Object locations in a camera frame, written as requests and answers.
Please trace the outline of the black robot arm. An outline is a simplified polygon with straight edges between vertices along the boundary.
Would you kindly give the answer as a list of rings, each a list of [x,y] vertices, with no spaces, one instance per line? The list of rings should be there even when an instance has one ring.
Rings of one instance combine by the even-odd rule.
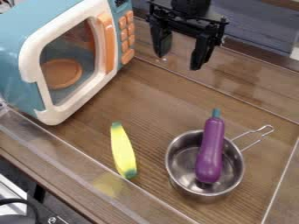
[[[195,38],[191,52],[189,69],[200,70],[209,61],[213,49],[221,46],[225,26],[229,21],[225,16],[211,11],[211,0],[148,0],[149,11],[145,21],[153,43],[153,52],[161,58],[172,48],[173,32]]]

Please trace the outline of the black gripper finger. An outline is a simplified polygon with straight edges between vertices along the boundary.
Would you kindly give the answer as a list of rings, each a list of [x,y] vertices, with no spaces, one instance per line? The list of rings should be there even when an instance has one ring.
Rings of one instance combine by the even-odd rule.
[[[171,50],[172,46],[172,30],[168,22],[159,17],[151,15],[148,18],[151,37],[153,42],[153,52],[161,58]]]
[[[191,70],[201,69],[208,62],[211,54],[217,42],[217,34],[215,31],[200,31],[195,36],[195,47],[191,52]]]

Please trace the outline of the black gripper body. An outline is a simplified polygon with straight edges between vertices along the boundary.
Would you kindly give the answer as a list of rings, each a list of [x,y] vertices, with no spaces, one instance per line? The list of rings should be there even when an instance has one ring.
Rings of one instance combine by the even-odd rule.
[[[211,8],[211,0],[148,0],[151,15],[168,22],[172,32],[193,37],[205,30],[216,32],[216,46],[223,43],[229,20]]]

